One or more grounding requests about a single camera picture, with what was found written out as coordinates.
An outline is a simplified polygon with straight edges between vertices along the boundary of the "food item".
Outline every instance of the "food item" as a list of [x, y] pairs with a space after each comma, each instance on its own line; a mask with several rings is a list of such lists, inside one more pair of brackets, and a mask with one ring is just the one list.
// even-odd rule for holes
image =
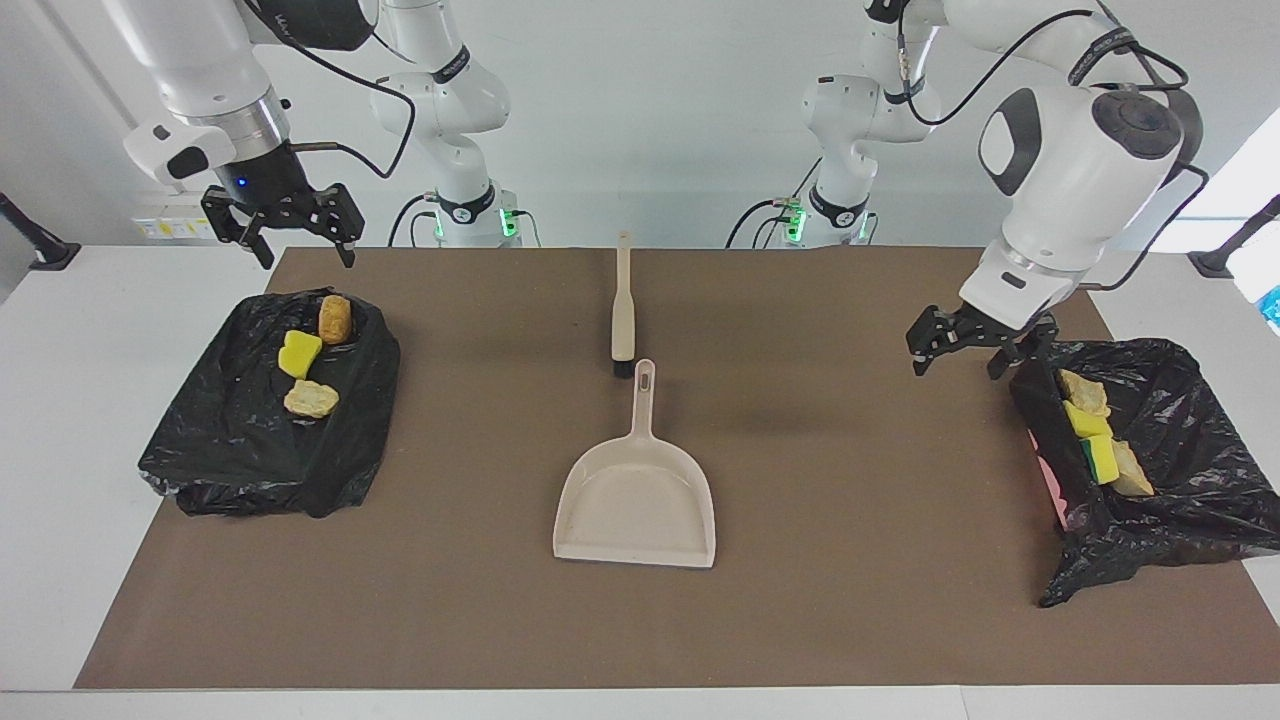
[[1071, 370], [1059, 370], [1062, 378], [1062, 387], [1066, 389], [1066, 398], [1089, 415], [1106, 418], [1111, 415], [1107, 407], [1107, 388], [1102, 383], [1082, 378]]
[[342, 345], [351, 338], [351, 301], [340, 295], [326, 295], [320, 302], [320, 332], [325, 345]]
[[294, 379], [305, 380], [321, 347], [324, 343], [319, 337], [302, 331], [289, 331], [284, 333], [284, 347], [275, 356], [275, 361]]
[[297, 380], [284, 396], [284, 409], [294, 415], [324, 418], [338, 405], [338, 391], [311, 380]]
[[1093, 436], [1080, 441], [1084, 447], [1084, 456], [1089, 460], [1089, 470], [1093, 479], [1100, 486], [1114, 483], [1120, 478], [1120, 468], [1116, 464], [1115, 447], [1108, 436]]
[[1138, 456], [1133, 454], [1129, 443], [1125, 441], [1111, 442], [1116, 456], [1116, 466], [1120, 470], [1120, 479], [1112, 483], [1111, 487], [1120, 495], [1129, 497], [1151, 497], [1156, 495], [1156, 488], [1151, 486], [1147, 473], [1143, 471], [1142, 465], [1138, 462]]
[[1106, 418], [1091, 415], [1076, 407], [1070, 400], [1064, 400], [1062, 407], [1066, 409], [1066, 419], [1071, 421], [1071, 428], [1075, 429], [1075, 437], [1080, 439], [1093, 436], [1111, 437], [1111, 423], [1107, 423]]

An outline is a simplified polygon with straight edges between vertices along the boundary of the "trash bag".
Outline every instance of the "trash bag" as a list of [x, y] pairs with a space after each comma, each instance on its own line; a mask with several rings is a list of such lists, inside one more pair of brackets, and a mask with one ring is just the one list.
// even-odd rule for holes
[[360, 505], [381, 464], [399, 372], [399, 343], [381, 311], [352, 296], [353, 332], [326, 346], [307, 379], [338, 391], [315, 420], [284, 409], [293, 378], [276, 366], [285, 331], [316, 332], [332, 290], [242, 300], [178, 389], [138, 470], [188, 515], [302, 511], [323, 518]]
[[[1129, 441], [1155, 497], [1125, 497], [1097, 484], [1062, 409], [1059, 369], [1106, 386], [1115, 437]], [[1133, 578], [1143, 565], [1280, 551], [1280, 496], [1181, 346], [1053, 343], [1019, 369], [1010, 392], [1060, 488], [1062, 557], [1042, 607]]]

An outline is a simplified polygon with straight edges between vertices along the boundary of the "dustpan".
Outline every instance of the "dustpan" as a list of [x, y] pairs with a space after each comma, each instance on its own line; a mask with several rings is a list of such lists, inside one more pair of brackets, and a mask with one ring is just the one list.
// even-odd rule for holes
[[653, 360], [640, 360], [631, 433], [586, 451], [564, 480], [556, 557], [681, 568], [716, 561], [707, 475], [687, 452], [653, 437]]

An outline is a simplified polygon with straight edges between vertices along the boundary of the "black metal rod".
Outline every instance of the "black metal rod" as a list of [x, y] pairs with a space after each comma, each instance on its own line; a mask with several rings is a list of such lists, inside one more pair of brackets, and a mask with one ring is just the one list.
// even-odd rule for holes
[[0, 192], [0, 214], [13, 223], [13, 227], [18, 228], [18, 232], [36, 249], [38, 259], [31, 264], [32, 270], [61, 270], [79, 252], [79, 243], [63, 242], [56, 234], [28, 218], [3, 192]]
[[1260, 210], [1256, 215], [1244, 222], [1240, 229], [1235, 231], [1225, 243], [1217, 250], [1211, 252], [1193, 252], [1192, 263], [1202, 274], [1210, 274], [1208, 277], [1224, 277], [1228, 274], [1226, 261], [1231, 258], [1231, 254], [1236, 250], [1244, 247], [1244, 243], [1249, 241], [1254, 234], [1258, 233], [1263, 227], [1276, 219], [1280, 215], [1280, 195], [1271, 199], [1266, 208]]

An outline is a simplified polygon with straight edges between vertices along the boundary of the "brown table surface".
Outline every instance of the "brown table surface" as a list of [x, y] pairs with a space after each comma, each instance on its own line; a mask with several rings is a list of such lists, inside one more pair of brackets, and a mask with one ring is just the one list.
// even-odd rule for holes
[[[1147, 568], [1051, 610], [1053, 511], [988, 351], [904, 333], [977, 252], [636, 251], [655, 432], [716, 502], [709, 571], [550, 552], [580, 454], [626, 433], [603, 250], [291, 249], [403, 348], [385, 461], [324, 520], [156, 515], [79, 688], [1280, 682], [1243, 566]], [[1087, 297], [1064, 337], [1106, 338]]]

